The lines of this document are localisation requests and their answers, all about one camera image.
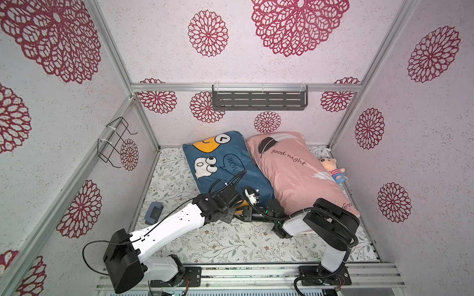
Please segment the pink good night pillow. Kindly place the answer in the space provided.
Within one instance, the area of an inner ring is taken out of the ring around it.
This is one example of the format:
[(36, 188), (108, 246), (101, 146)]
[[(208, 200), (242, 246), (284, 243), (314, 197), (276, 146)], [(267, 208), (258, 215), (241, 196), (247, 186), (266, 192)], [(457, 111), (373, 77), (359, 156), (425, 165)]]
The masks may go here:
[(246, 144), (286, 214), (311, 207), (323, 198), (360, 217), (340, 185), (306, 146), (301, 133), (260, 134)]

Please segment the blue cartoon pillow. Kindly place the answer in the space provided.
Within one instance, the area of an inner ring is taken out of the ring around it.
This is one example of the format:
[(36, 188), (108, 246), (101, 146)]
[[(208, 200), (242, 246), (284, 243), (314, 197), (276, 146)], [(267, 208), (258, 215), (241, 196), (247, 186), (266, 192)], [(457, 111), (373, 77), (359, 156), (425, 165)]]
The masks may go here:
[(265, 208), (275, 198), (270, 181), (260, 171), (249, 154), (243, 135), (228, 131), (194, 144), (183, 144), (182, 149), (191, 175), (201, 194), (214, 192), (233, 181), (242, 171), (235, 189), (244, 194), (246, 187), (259, 193), (259, 206)]

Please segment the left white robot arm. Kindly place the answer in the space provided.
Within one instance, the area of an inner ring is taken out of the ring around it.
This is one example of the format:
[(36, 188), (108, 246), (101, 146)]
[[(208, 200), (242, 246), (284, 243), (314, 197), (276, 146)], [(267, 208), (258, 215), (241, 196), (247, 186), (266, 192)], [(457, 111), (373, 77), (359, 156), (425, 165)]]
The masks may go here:
[(228, 185), (216, 192), (200, 194), (161, 222), (132, 233), (120, 229), (110, 241), (103, 260), (115, 293), (133, 289), (142, 281), (179, 285), (186, 269), (176, 255), (155, 257), (166, 244), (195, 229), (219, 220), (229, 223), (244, 196)]

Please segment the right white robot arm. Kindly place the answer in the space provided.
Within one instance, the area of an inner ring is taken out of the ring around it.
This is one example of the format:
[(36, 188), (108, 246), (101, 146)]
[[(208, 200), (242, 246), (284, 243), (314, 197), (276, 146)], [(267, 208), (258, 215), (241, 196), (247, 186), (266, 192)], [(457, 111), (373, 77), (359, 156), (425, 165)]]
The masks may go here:
[(358, 217), (347, 210), (319, 198), (311, 207), (287, 215), (280, 202), (272, 199), (264, 208), (257, 207), (247, 198), (247, 206), (237, 208), (235, 218), (242, 222), (272, 223), (272, 231), (282, 239), (314, 232), (325, 243), (325, 251), (318, 272), (321, 275), (339, 273), (349, 258), (352, 249), (359, 244), (356, 231), (360, 225)]

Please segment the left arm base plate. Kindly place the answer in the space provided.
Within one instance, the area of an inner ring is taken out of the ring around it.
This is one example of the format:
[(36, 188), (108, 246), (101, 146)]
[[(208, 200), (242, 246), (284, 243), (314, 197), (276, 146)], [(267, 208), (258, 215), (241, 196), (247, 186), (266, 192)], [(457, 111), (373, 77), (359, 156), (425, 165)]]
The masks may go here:
[(150, 282), (151, 287), (200, 287), (202, 268), (185, 267), (184, 272), (179, 272), (168, 282), (154, 280)]

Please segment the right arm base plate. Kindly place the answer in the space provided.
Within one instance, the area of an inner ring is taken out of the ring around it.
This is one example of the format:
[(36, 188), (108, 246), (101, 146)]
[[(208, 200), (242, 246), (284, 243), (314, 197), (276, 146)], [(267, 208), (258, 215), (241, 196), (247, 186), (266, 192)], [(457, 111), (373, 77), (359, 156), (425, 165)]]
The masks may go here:
[(300, 266), (303, 286), (350, 286), (352, 280), (345, 265), (336, 271), (328, 271), (322, 265)]

